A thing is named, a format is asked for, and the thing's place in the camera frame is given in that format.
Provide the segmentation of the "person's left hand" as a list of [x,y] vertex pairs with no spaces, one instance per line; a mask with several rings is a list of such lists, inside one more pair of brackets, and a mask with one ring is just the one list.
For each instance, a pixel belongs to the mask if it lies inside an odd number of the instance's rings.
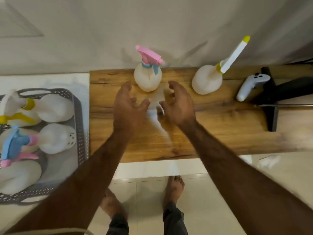
[[113,104],[113,131],[125,140],[133,136],[146,117],[146,114],[139,112],[136,97],[130,97],[131,89],[131,82],[125,82],[117,92]]

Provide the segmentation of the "person's right hand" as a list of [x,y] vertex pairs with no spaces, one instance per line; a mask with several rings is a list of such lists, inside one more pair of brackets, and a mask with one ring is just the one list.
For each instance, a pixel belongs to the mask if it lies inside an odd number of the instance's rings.
[[169,88],[174,92],[170,94],[172,100],[166,101],[171,105],[171,114],[168,119],[184,131],[196,122],[194,102],[187,90],[177,81],[170,80]]

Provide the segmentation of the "person's left forearm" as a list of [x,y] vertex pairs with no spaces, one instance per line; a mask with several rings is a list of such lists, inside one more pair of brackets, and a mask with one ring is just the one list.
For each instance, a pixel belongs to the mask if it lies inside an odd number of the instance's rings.
[[131,134],[114,130],[108,140],[51,195],[8,229],[21,232],[86,230],[110,185]]

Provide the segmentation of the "white spray bottle pink trigger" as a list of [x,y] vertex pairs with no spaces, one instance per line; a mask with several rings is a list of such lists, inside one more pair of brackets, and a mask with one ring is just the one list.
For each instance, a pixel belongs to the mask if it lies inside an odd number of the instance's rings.
[[135,82],[145,92],[154,91],[162,80],[160,65],[162,65],[163,59],[147,47],[137,45],[135,49],[142,57],[141,63],[138,64],[134,71]]

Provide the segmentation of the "white spray bottle yellow nozzle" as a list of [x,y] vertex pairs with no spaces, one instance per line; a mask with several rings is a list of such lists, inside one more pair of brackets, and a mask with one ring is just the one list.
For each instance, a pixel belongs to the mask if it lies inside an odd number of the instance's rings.
[[245,36],[238,46],[232,51],[230,56],[216,65],[205,65],[200,67],[194,75],[191,86],[200,95],[206,95],[218,90],[223,81],[223,74],[233,65],[241,52],[250,41],[250,36]]

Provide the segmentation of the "grey perforated plastic basket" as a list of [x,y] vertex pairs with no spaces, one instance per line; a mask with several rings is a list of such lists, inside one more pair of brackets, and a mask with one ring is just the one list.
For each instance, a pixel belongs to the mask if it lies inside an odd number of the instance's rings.
[[0,205],[31,205],[38,203],[39,201],[26,202],[25,200],[49,195],[85,162],[89,155],[89,142],[88,137],[84,133],[81,103],[70,90],[65,88],[26,88],[17,92],[23,98],[36,100],[48,95],[48,93],[57,94],[70,100],[74,105],[74,115],[71,119],[62,122],[62,124],[74,128],[77,141],[71,149],[57,153],[55,156],[37,150],[35,155],[39,156],[39,159],[35,160],[35,162],[41,166],[41,178],[34,185],[27,187],[21,192],[12,195],[0,193]]

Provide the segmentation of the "person's right foot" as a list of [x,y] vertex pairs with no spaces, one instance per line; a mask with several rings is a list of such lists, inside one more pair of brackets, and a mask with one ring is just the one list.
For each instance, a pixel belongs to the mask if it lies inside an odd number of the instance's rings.
[[179,198],[183,193],[184,187],[185,183],[180,175],[168,177],[167,185],[165,188],[165,194],[162,202],[163,212],[165,212],[169,204],[174,205],[177,204]]

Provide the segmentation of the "person's foot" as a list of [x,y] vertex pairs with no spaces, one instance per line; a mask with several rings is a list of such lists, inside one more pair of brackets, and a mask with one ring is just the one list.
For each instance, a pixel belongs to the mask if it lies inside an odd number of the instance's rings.
[[169,204],[174,205],[177,204],[179,198],[183,193],[184,187],[185,183],[180,175],[168,177],[167,185],[165,188],[165,194],[162,202],[163,212],[165,212]]
[[111,220],[114,216],[119,215],[128,220],[128,213],[124,209],[123,204],[117,199],[115,194],[108,188],[104,198],[100,204],[100,208],[105,212]]

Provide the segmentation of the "beige fabric curtain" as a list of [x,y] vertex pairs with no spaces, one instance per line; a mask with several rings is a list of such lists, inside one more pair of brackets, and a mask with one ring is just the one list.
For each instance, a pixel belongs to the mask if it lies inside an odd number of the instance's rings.
[[0,0],[0,75],[131,69],[136,45],[164,67],[313,57],[313,0]]

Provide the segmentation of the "white spray bottle yellow trigger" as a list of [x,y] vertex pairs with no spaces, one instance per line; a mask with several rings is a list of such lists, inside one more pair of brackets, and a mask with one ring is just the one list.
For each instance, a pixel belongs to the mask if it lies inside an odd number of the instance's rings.
[[40,99],[22,97],[11,90],[0,101],[0,124],[26,127],[42,121],[65,122],[74,116],[74,105],[58,94],[46,94]]

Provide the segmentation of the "white spray bottle blue trigger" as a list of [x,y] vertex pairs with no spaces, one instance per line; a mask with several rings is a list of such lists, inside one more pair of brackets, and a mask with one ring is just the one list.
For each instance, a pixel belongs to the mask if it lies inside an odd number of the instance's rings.
[[21,160],[39,159],[35,151],[57,154],[72,148],[76,142],[76,130],[71,126],[51,123],[40,132],[13,126],[0,135],[0,165],[9,167]]

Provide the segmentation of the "black metal stand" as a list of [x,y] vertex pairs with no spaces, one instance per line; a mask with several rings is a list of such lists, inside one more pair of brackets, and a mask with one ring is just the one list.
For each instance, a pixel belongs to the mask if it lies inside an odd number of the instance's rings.
[[278,104],[278,101],[313,94],[313,76],[304,76],[276,85],[269,67],[262,67],[261,73],[269,75],[270,79],[263,85],[263,91],[256,95],[250,103],[262,107],[268,131],[275,132],[279,107],[283,106]]

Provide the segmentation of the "person's left trouser leg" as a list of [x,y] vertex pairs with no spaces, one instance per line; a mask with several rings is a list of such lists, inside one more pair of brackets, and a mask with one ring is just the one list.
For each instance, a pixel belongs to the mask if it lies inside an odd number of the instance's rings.
[[106,235],[129,235],[129,226],[123,214],[115,214],[109,224]]

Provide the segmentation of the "thin metal rod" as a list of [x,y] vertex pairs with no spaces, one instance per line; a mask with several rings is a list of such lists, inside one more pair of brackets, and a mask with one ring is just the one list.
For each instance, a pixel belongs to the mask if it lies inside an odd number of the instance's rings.
[[262,104],[260,107],[313,107],[313,104]]

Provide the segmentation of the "plain white plastic bottle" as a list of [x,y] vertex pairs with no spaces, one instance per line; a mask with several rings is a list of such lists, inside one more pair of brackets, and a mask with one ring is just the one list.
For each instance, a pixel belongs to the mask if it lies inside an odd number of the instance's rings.
[[42,168],[34,160],[13,162],[0,168],[0,193],[13,195],[34,185],[41,177]]

